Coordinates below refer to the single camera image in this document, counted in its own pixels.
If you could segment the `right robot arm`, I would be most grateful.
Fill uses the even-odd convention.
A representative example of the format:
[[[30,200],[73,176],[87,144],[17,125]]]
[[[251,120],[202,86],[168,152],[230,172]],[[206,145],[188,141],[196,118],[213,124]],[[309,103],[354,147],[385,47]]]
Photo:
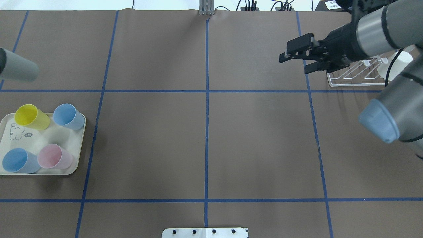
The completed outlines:
[[[279,62],[313,60],[305,74],[332,73],[397,50],[385,74],[385,88],[358,117],[359,123],[385,143],[399,141],[422,158],[422,1],[337,0],[351,22],[317,40],[312,33],[287,42]]]

